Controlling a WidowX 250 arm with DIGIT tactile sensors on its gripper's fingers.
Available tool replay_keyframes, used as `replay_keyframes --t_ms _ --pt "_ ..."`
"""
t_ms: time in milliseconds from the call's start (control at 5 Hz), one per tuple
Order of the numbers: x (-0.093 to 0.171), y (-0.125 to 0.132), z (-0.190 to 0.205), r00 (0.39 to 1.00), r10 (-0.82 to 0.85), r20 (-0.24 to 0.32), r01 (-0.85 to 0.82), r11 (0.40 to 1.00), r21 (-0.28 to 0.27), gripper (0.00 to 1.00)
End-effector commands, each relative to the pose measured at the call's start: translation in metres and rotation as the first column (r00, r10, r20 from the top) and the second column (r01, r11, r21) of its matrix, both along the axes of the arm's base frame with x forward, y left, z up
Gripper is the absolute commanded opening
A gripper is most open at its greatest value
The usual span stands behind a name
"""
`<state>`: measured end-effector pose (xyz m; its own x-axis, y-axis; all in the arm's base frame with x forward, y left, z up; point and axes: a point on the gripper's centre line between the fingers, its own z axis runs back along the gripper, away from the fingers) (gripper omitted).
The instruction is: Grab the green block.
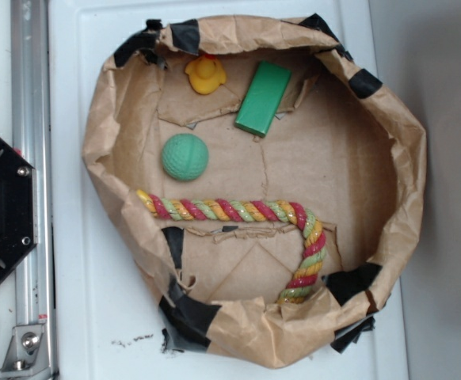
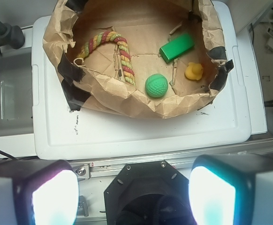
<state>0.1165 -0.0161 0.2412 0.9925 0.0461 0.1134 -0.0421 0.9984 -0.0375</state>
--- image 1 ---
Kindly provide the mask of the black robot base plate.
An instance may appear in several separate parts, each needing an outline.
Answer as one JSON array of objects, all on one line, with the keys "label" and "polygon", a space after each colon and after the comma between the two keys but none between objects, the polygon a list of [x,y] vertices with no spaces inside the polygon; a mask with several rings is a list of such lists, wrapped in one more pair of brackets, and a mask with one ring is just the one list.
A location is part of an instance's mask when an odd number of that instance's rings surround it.
[{"label": "black robot base plate", "polygon": [[35,169],[0,138],[0,284],[36,246]]}]

